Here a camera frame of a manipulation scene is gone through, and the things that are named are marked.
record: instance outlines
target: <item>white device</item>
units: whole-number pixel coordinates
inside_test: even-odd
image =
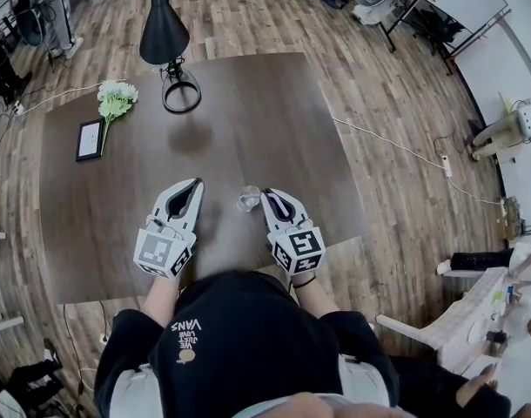
[[[20,101],[16,101],[12,107],[12,113],[14,116],[20,116],[24,113],[24,106],[20,104]]]
[[[134,263],[151,275],[174,279],[192,256],[193,232],[204,196],[204,182],[187,179],[159,196],[140,229]]]
[[[517,121],[525,138],[531,138],[531,104],[517,107]]]
[[[265,189],[260,198],[277,264],[291,276],[318,268],[326,247],[302,203],[278,189]]]

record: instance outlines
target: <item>black shirt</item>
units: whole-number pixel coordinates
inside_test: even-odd
[[[397,403],[397,374],[362,314],[318,320],[273,277],[224,273],[187,288],[165,330],[139,311],[119,313],[97,370],[95,401],[109,416],[119,375],[149,361],[165,416],[232,417],[298,392],[342,394],[339,354],[376,367]]]

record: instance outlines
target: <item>white wall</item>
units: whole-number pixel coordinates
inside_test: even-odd
[[[512,13],[457,58],[487,124],[504,115],[500,92],[511,101],[531,98],[531,0],[506,1]],[[519,200],[521,215],[531,225],[531,144],[507,149],[498,158],[506,193]],[[531,237],[523,240],[531,242]]]

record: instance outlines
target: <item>lamp base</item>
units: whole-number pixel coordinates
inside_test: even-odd
[[[187,113],[196,108],[202,98],[196,78],[181,68],[184,59],[177,59],[167,67],[167,76],[163,80],[163,106],[171,113]]]

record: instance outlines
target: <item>glass cup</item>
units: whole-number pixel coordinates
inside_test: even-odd
[[[259,205],[259,195],[260,191],[255,185],[243,187],[237,200],[237,208],[242,212],[250,212]]]

